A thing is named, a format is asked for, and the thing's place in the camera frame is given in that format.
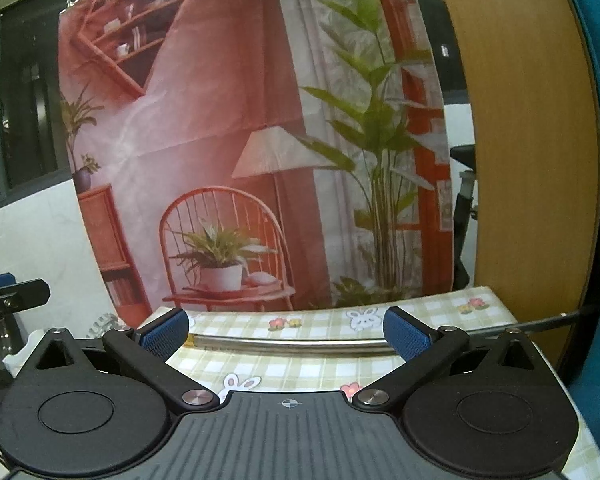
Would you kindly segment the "wooden board panel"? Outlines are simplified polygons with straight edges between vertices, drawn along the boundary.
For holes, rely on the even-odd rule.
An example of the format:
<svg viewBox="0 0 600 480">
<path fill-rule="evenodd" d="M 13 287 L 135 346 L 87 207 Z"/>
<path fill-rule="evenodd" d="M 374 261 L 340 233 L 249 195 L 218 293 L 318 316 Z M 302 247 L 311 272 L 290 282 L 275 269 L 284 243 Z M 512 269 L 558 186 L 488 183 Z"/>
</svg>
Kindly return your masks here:
<svg viewBox="0 0 600 480">
<path fill-rule="evenodd" d="M 571 0 L 445 0 L 471 105 L 475 281 L 521 321 L 581 307 L 600 222 L 600 120 Z"/>
</svg>

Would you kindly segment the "checkered bunny tablecloth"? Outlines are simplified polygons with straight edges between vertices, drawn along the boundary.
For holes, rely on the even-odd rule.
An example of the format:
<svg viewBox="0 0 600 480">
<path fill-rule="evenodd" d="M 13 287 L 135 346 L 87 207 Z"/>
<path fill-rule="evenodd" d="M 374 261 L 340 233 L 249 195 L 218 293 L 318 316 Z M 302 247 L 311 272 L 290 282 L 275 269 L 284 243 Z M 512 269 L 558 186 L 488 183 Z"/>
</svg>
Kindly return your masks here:
<svg viewBox="0 0 600 480">
<path fill-rule="evenodd" d="M 188 311 L 189 340 L 166 362 L 221 399 L 233 390 L 340 390 L 351 399 L 403 360 L 382 339 L 391 306 L 437 328 L 465 332 L 517 323 L 489 287 L 327 310 Z M 600 450 L 576 408 L 580 429 L 566 466 L 568 479 L 600 479 Z"/>
</svg>

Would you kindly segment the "printed room backdrop cloth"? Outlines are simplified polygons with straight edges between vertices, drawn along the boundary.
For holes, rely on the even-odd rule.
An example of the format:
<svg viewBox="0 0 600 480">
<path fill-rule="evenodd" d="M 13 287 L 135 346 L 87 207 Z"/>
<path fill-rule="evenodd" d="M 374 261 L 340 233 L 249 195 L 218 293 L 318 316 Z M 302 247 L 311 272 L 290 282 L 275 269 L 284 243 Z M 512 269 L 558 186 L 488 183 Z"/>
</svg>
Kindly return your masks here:
<svg viewBox="0 0 600 480">
<path fill-rule="evenodd" d="M 422 0 L 76 0 L 58 73 L 114 310 L 303 311 L 448 292 Z"/>
</svg>

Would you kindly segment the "steel clothes pole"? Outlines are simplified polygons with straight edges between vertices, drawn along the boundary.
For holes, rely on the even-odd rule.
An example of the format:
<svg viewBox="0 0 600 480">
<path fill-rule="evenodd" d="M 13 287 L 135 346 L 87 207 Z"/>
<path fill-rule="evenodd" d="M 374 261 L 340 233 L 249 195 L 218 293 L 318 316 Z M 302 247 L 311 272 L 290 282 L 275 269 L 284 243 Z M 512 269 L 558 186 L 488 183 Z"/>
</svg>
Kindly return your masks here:
<svg viewBox="0 0 600 480">
<path fill-rule="evenodd" d="M 497 325 L 468 330 L 468 335 L 478 338 L 495 338 L 508 330 L 526 334 L 557 330 L 577 323 L 580 311 L 562 312 L 560 315 L 540 318 L 530 322 Z M 276 356 L 388 356 L 394 350 L 384 338 L 373 339 L 263 339 L 189 334 L 185 348 L 198 348 L 240 353 L 271 353 Z"/>
</svg>

